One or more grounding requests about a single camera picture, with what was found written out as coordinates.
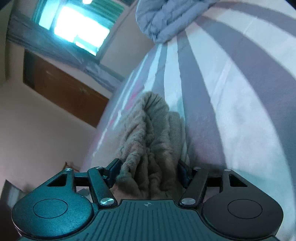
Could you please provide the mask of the brown wooden door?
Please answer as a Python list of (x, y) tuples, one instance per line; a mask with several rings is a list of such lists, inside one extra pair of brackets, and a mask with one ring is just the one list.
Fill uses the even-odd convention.
[(38, 94), (97, 127), (108, 98), (29, 51), (24, 52), (23, 82)]

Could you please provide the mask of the striped pink grey bedsheet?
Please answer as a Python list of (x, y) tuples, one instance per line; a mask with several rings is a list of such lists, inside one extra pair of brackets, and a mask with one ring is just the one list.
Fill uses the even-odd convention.
[(295, 8), (219, 1), (149, 51), (111, 97), (83, 170), (105, 166), (110, 136), (146, 91), (179, 113), (194, 165), (233, 169), (274, 198), (280, 240), (295, 240)]

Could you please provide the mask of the window with green curtain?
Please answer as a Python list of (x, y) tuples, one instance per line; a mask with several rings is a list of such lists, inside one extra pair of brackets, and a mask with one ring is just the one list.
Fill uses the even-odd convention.
[(38, 1), (32, 20), (95, 56), (121, 14), (133, 1)]

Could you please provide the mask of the folded blue-grey duvet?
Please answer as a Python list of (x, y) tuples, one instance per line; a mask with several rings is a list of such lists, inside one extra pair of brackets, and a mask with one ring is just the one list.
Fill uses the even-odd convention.
[(163, 44), (215, 3), (216, 0), (141, 0), (137, 3), (135, 20), (144, 35), (156, 44)]

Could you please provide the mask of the grey side curtain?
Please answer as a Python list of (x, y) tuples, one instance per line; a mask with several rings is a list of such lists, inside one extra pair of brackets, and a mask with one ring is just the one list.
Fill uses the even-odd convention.
[(18, 11), (11, 13), (6, 39), (30, 52), (82, 71), (112, 93), (124, 80), (122, 76), (100, 64), (86, 50), (55, 36)]

